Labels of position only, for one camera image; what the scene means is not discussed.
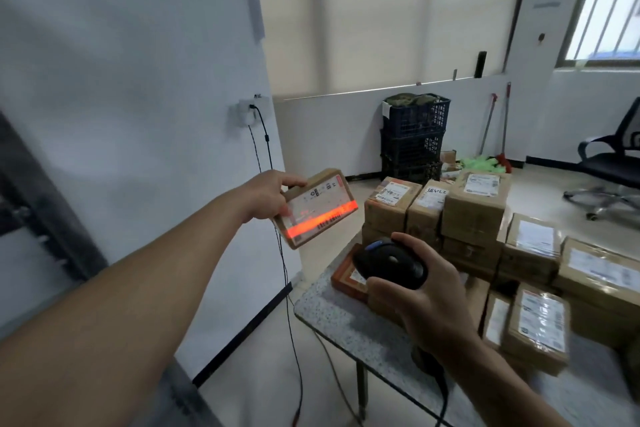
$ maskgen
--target chair seat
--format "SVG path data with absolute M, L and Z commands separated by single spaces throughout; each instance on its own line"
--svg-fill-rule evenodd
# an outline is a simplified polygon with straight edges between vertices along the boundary
M 640 158 L 602 153 L 583 160 L 580 171 L 623 186 L 640 189 Z

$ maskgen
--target plastic crate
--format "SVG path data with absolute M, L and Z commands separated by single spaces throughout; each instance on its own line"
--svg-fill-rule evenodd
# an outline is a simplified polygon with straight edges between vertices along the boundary
M 394 137 L 409 137 L 421 133 L 445 131 L 451 100 L 433 93 L 415 95 L 414 99 L 426 95 L 434 96 L 437 99 L 436 102 L 424 105 L 412 103 L 404 107 L 391 105 L 386 108 L 388 117 L 383 112 L 383 129 Z
M 427 184 L 429 179 L 435 181 L 440 180 L 440 172 L 442 171 L 442 163 L 431 162 L 426 165 L 414 165 L 411 167 L 404 165 L 396 165 L 388 158 L 382 158 L 382 177 L 394 177 L 403 181 L 415 182 L 418 184 Z
M 427 133 L 415 137 L 392 137 L 380 130 L 381 154 L 395 165 L 415 166 L 440 162 L 444 132 Z

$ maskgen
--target office chair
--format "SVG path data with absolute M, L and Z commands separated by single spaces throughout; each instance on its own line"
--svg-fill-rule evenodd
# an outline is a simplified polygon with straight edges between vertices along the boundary
M 624 187 L 640 189 L 640 158 L 627 155 L 629 150 L 640 150 L 640 97 L 629 108 L 613 135 L 591 137 L 578 146 L 581 162 L 579 171 L 618 184 L 616 192 L 610 192 L 604 186 L 590 189 L 565 191 L 564 197 L 571 201 L 576 196 L 600 198 L 600 203 L 587 213 L 587 220 L 601 218 L 607 210 L 617 203 L 623 203 L 640 211 L 640 194 L 629 194 Z M 587 146 L 592 142 L 604 142 L 613 152 L 604 152 L 587 157 Z

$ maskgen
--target right arm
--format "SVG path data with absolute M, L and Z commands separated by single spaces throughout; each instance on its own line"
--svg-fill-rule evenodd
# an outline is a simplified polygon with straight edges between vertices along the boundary
M 417 291 L 369 278 L 369 293 L 403 318 L 413 341 L 436 357 L 490 427 L 567 427 L 553 408 L 489 348 L 473 327 L 456 268 L 425 242 L 394 233 L 425 262 L 429 276 Z

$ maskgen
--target granite table surface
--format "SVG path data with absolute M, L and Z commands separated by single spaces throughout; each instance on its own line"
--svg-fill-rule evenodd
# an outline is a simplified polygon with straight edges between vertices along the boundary
M 358 234 L 300 297 L 294 313 L 373 375 L 439 415 L 440 390 L 432 377 L 413 364 L 409 336 L 366 304 L 331 286 L 333 271 L 359 242 Z M 451 379 L 448 383 L 445 422 L 453 427 L 484 425 L 459 386 Z M 630 396 L 615 352 L 588 339 L 572 334 L 569 367 L 556 378 L 535 373 L 529 384 L 574 426 L 640 426 L 640 407 Z

